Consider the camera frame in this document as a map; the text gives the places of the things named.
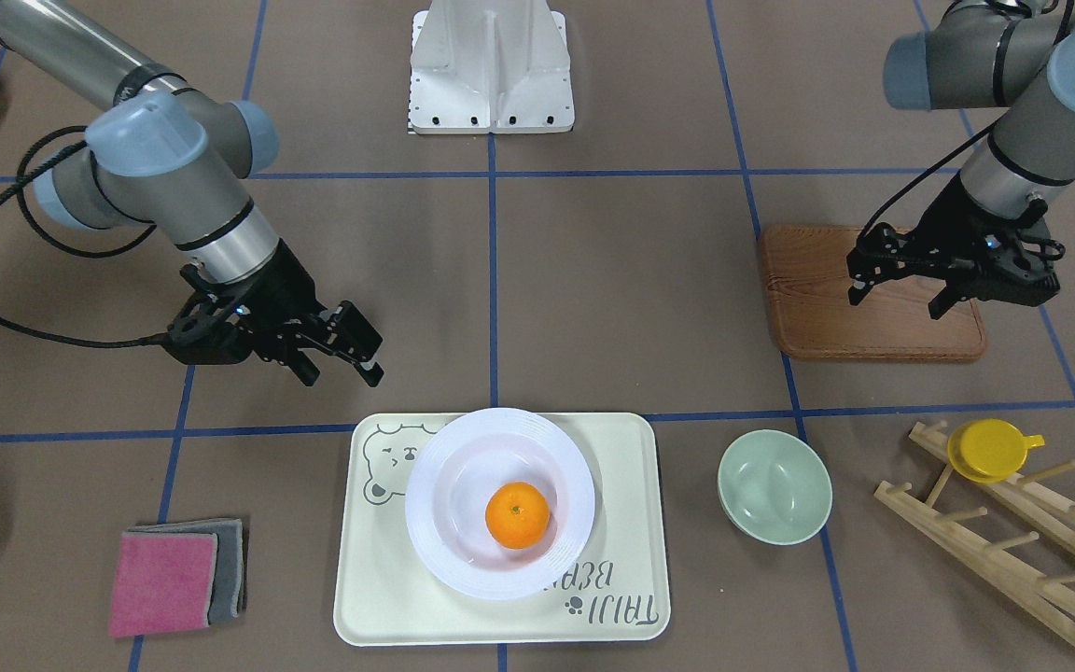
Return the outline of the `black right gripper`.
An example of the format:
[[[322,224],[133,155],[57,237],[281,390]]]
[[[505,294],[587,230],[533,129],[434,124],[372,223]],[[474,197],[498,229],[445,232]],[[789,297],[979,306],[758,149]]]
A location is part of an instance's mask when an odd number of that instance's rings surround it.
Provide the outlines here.
[[[350,363],[367,386],[379,386],[384,378],[384,367],[376,361],[383,337],[350,301],[324,310],[313,278],[285,241],[263,267],[234,284],[212,284],[196,264],[184,264],[180,275],[194,294],[178,315],[202,314],[235,324],[252,354],[286,367],[303,385],[313,386],[320,377],[307,349]],[[291,342],[286,324],[310,324],[310,341]]]

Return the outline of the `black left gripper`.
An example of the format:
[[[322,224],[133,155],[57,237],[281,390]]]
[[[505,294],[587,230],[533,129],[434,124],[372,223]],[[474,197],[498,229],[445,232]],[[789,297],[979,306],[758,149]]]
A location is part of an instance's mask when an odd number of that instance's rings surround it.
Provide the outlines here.
[[[1020,196],[1016,216],[998,216],[973,199],[956,175],[926,209],[912,232],[887,221],[866,227],[847,255],[850,306],[859,306],[875,286],[912,275],[944,280],[928,303],[928,315],[942,319],[957,303],[993,301],[1001,277],[985,268],[986,238],[1004,233],[1046,237],[1038,230],[1049,204],[1040,191]]]

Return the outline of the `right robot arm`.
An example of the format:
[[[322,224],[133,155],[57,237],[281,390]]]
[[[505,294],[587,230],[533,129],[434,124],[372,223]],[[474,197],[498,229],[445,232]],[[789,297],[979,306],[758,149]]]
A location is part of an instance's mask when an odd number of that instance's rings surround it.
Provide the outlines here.
[[[196,366],[256,356],[306,385],[319,374],[307,357],[314,349],[379,384],[383,337],[352,302],[329,309],[317,300],[306,268],[244,188],[280,148],[263,110],[213,101],[63,1],[0,1],[0,46],[102,110],[84,139],[17,175],[0,205],[33,187],[64,226],[145,226],[187,257],[190,298],[164,332],[132,339],[132,347],[160,347]],[[60,340],[4,317],[0,325]]]

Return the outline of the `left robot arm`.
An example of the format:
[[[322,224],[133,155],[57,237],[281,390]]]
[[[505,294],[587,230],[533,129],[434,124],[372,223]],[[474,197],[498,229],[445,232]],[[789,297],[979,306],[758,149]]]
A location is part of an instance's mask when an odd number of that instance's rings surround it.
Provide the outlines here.
[[[849,302],[885,282],[943,281],[931,318],[962,301],[1040,306],[1061,290],[1064,247],[1046,213],[1075,182],[1075,9],[956,1],[926,33],[895,39],[883,69],[901,110],[999,109],[971,156],[907,232],[873,216],[847,255]]]

